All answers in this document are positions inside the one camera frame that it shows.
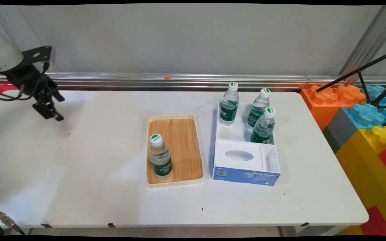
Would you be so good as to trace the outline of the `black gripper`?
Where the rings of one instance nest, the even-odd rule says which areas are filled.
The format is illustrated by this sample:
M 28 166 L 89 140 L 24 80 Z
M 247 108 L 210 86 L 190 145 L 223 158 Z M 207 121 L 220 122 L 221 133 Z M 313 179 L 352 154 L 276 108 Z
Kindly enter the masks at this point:
M 65 98 L 57 89 L 57 84 L 46 75 L 49 64 L 43 65 L 43 71 L 39 71 L 34 65 L 24 65 L 7 71 L 7 80 L 17 88 L 24 86 L 24 94 L 37 97 L 42 91 L 48 92 L 58 102 L 63 102 Z M 55 108 L 52 97 L 46 97 L 42 100 L 37 100 L 32 105 L 44 119 L 55 119 L 57 122 L 64 120 Z

